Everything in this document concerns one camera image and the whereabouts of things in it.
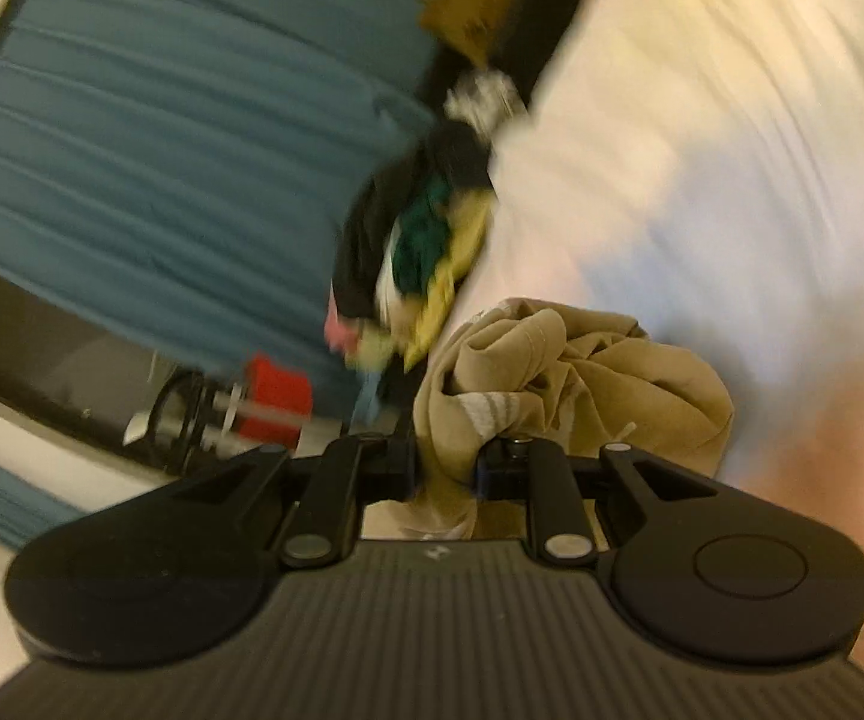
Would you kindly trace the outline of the tan t-shirt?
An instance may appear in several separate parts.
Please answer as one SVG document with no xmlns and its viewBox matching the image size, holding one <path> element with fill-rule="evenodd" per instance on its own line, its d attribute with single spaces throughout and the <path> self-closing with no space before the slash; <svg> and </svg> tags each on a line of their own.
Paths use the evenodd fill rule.
<svg viewBox="0 0 864 720">
<path fill-rule="evenodd" d="M 478 525 L 476 457 L 502 434 L 592 457 L 627 439 L 713 476 L 734 406 L 713 367 L 652 340 L 638 321 L 507 299 L 466 322 L 430 360 L 412 408 L 422 484 L 395 505 L 406 539 L 466 539 Z"/>
</svg>

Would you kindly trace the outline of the pile of mixed clothes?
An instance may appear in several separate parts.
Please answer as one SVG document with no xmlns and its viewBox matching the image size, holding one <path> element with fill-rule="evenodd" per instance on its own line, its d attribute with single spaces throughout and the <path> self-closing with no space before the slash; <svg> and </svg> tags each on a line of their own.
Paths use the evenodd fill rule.
<svg viewBox="0 0 864 720">
<path fill-rule="evenodd" d="M 445 117 L 375 172 L 352 205 L 323 333 L 359 379 L 359 418 L 372 418 L 383 387 L 416 371 L 434 346 L 486 239 L 492 142 L 525 112 L 510 76 L 471 71 L 446 93 Z"/>
</svg>

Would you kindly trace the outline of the red bag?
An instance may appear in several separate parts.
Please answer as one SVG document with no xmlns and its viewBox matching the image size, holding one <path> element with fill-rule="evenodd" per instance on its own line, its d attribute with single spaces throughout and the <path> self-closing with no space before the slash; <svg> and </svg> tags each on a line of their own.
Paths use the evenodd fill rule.
<svg viewBox="0 0 864 720">
<path fill-rule="evenodd" d="M 304 374 L 277 366 L 268 356 L 254 355 L 247 366 L 247 400 L 286 417 L 263 419 L 238 411 L 235 432 L 239 436 L 290 450 L 299 445 L 302 426 L 313 411 L 311 383 Z"/>
</svg>

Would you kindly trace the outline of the black white exercise machine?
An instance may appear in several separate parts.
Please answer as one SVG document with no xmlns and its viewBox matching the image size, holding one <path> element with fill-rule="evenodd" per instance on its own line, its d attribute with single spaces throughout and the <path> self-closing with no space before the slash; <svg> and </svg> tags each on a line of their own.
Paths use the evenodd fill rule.
<svg viewBox="0 0 864 720">
<path fill-rule="evenodd" d="M 290 450 L 239 436 L 235 432 L 238 411 L 263 419 L 286 417 L 286 413 L 247 400 L 246 367 L 237 379 L 181 367 L 165 380 L 147 410 L 130 417 L 123 444 L 144 452 L 149 465 L 165 475 L 185 476 L 261 447 L 295 452 L 343 429 L 340 422 L 318 418 L 311 411 L 311 418 L 302 426 L 299 445 Z"/>
</svg>

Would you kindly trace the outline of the white pink bed sheet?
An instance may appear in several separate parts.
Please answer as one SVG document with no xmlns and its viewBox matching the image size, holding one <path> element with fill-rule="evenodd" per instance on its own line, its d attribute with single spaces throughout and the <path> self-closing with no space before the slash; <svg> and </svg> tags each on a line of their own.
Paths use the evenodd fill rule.
<svg viewBox="0 0 864 720">
<path fill-rule="evenodd" d="M 547 299 L 692 349 L 722 478 L 864 549 L 864 0 L 583 0 L 492 182 L 458 317 Z"/>
</svg>

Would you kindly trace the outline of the blue curtain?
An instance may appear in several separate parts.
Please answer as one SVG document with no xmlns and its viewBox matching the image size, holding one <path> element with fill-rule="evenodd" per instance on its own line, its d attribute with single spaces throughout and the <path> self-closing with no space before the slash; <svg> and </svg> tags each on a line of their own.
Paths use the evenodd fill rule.
<svg viewBox="0 0 864 720">
<path fill-rule="evenodd" d="M 185 366 L 359 385 L 334 249 L 430 125 L 421 0 L 0 0 L 0 277 Z"/>
</svg>

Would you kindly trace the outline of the brown cardboard box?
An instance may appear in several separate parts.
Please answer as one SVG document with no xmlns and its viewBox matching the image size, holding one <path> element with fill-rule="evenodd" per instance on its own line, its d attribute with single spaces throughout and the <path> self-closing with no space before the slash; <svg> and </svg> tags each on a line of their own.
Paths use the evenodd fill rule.
<svg viewBox="0 0 864 720">
<path fill-rule="evenodd" d="M 422 0 L 419 26 L 475 68 L 491 65 L 514 0 Z"/>
</svg>

